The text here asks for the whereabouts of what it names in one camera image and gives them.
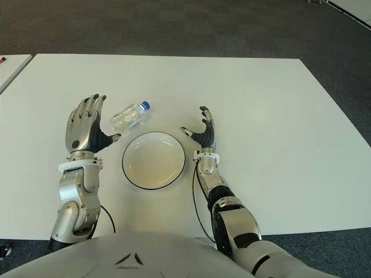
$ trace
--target gray carpet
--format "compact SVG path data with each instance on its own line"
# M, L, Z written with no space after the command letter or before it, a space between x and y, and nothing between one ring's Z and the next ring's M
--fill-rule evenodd
M371 31L302 0L0 0L0 53L300 58L371 145ZM309 266L371 277L371 229L267 236ZM45 242L12 241L0 273Z

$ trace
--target white bowl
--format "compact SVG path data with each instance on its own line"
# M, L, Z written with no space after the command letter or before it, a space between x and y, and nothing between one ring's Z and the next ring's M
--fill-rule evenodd
M173 136L149 132L135 138L122 156L126 178L143 189L159 189L171 184L183 171L186 155Z

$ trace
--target silver robotic arm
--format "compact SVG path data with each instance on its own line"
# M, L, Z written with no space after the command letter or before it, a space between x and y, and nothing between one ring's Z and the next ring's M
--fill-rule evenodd
M215 153L212 114L200 107L206 118L206 130L195 133L181 130L201 144L195 151L197 177L208 201L213 234L219 251L233 259L256 277L261 278L334 278L291 256L272 242L261 240L260 229L253 214L233 194L225 179L219 175L219 155Z
M61 205L49 240L49 250L57 251L93 236L100 214L98 199L101 159L94 154L111 145L120 134L107 136L100 130L100 115L106 96L95 94L72 111L66 130L68 162L59 166Z

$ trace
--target blue bottle cap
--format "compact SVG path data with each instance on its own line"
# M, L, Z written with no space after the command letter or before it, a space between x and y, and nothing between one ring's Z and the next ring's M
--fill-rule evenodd
M151 107L150 107L150 104L148 103L148 102L146 102L146 101L143 101L142 103L141 103L141 106L144 108L144 110L148 110L148 109L150 109Z

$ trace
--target white table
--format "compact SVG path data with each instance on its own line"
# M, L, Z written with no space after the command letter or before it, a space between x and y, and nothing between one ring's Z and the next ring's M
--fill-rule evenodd
M1 55L6 61L0 64L0 94L32 59L31 55Z
M191 195L199 146L179 129L203 129L200 104L214 116L221 174L263 234L371 226L371 148L300 60L39 54L0 97L0 238L50 236L67 118L95 93L107 95L108 134L114 113L152 105L145 122L98 154L100 200L118 230L204 236ZM157 191L130 184L121 169L125 147L147 131L172 134L186 152L183 174ZM96 236L111 231L102 212Z
M332 0L332 2L363 21L371 20L370 0Z

